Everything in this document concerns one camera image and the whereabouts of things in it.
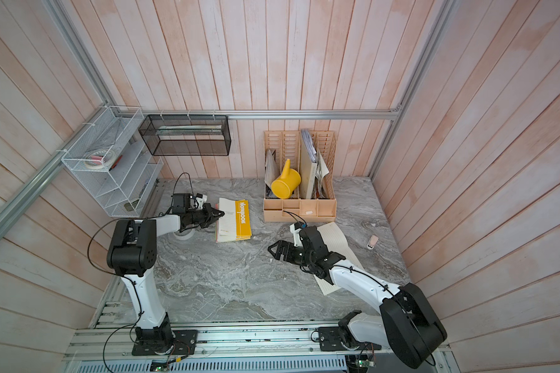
wooden plank wall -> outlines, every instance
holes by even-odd
[[[374,186],[461,371],[560,372],[560,0],[462,2]]]
[[[116,102],[148,110],[394,108],[443,0],[63,0]],[[231,121],[228,157],[164,177],[262,177],[263,132],[334,130],[334,175],[369,175],[384,121]]]
[[[0,207],[100,104],[42,0],[0,1]],[[62,171],[0,241],[0,370],[52,371],[88,326],[110,278],[86,247],[108,220]]]

eraser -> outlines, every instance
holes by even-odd
[[[379,241],[379,238],[377,236],[371,236],[371,238],[369,239],[369,242],[367,243],[367,248],[369,250],[372,250],[373,247],[376,245],[376,243]]]

robotic arm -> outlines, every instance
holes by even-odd
[[[116,223],[106,261],[127,286],[139,315],[135,356],[168,354],[174,346],[187,354],[194,350],[194,336],[182,340],[172,332],[168,314],[157,297],[153,265],[158,236],[198,226],[207,228],[224,216],[224,212],[206,204],[206,200],[204,195],[176,193],[167,212],[172,211],[171,214],[146,220],[122,219]]]
[[[358,268],[343,255],[329,251],[316,227],[295,223],[291,232],[294,244],[278,241],[268,247],[276,260],[298,265],[302,271],[350,291],[380,311],[381,316],[360,311],[345,316],[338,323],[343,345],[389,345],[406,365],[415,369],[446,340],[444,326],[417,286],[408,283],[399,287]]]

desk organizer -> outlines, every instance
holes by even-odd
[[[109,216],[139,217],[164,160],[142,141],[129,143],[144,117],[139,108],[125,109],[135,111],[116,116],[106,108],[62,161]]]
[[[297,214],[307,222],[329,223],[336,220],[336,198],[332,187],[332,175],[334,168],[334,155],[336,154],[336,133],[334,131],[309,131],[314,145],[324,158],[329,174],[324,177],[324,189],[329,199],[301,199],[299,188],[292,192],[289,199],[263,199],[264,221],[292,222],[294,218],[286,211]],[[282,169],[287,158],[290,166],[299,170],[299,158],[301,149],[301,131],[266,131],[265,149],[276,151],[276,165]]]
[[[231,132],[224,115],[148,115],[139,134],[152,155],[228,155]]]

marble table surface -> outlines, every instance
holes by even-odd
[[[158,213],[170,205],[174,180],[161,183],[165,189]],[[372,315],[377,312],[343,289],[324,296],[313,275],[296,265],[271,260],[268,245],[279,239],[292,241],[292,236],[288,223],[263,221],[263,179],[197,179],[193,188],[195,193],[206,194],[212,205],[220,197],[247,199],[253,236],[246,241],[216,243],[212,225],[196,229],[186,240],[175,233],[158,237],[155,281],[172,322],[323,320],[339,319],[355,309]],[[176,192],[190,192],[188,180],[180,180]],[[364,268],[389,282],[409,282],[370,179],[337,177],[334,192],[336,224]],[[371,235],[378,236],[379,242],[367,250]],[[119,315],[125,322],[133,322],[136,316],[130,298],[126,295],[123,300],[128,301],[124,302],[128,309]]]

